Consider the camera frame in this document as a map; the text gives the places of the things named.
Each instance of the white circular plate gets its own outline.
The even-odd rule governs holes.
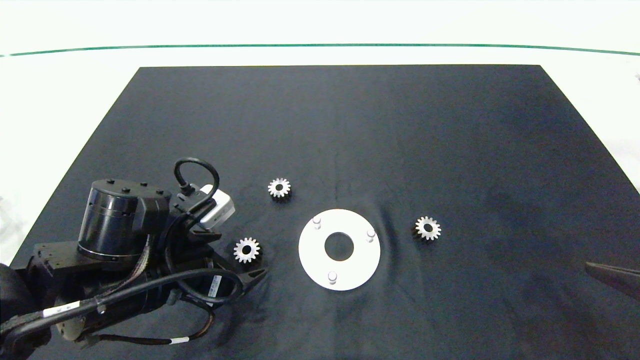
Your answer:
[[[343,261],[327,255],[324,243],[329,235],[342,233],[351,238],[353,253]],[[353,211],[331,209],[307,222],[300,234],[298,253],[307,275],[331,290],[351,290],[371,278],[380,261],[380,241],[373,226]]]

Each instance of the cylindrical motor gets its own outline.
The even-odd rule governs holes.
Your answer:
[[[171,193],[126,180],[94,181],[84,211],[78,251],[104,261],[136,259],[148,235],[160,234]]]

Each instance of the gear hole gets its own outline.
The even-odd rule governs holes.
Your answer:
[[[333,233],[324,241],[324,251],[336,261],[347,260],[353,254],[353,240],[345,233]]]

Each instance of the black mat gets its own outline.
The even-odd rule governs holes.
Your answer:
[[[181,156],[215,164],[237,207],[219,247],[258,238],[268,278],[198,341],[79,350],[55,336],[33,359],[639,358],[640,304],[583,265],[638,267],[640,196],[541,67],[140,69],[14,265],[77,238],[93,180],[175,191]],[[276,177],[292,202],[269,199]],[[329,208],[381,236],[376,273],[352,291],[318,286],[298,259],[303,226]],[[442,224],[428,246],[410,234],[422,215]],[[185,336],[203,320],[164,307],[110,332]]]

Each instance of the metal gear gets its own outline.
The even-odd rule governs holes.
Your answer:
[[[438,224],[436,220],[433,220],[433,218],[421,217],[415,223],[415,232],[421,240],[435,240],[440,236],[440,224]]]
[[[256,242],[252,238],[244,238],[240,240],[239,243],[236,243],[236,247],[234,247],[236,260],[238,260],[239,263],[250,263],[251,260],[255,259],[259,254],[258,250],[260,250],[260,247],[258,245],[260,245],[260,243]],[[243,251],[245,246],[249,246],[250,248],[247,254]]]
[[[284,178],[278,178],[269,183],[269,194],[274,200],[284,199],[291,193],[291,183]]]

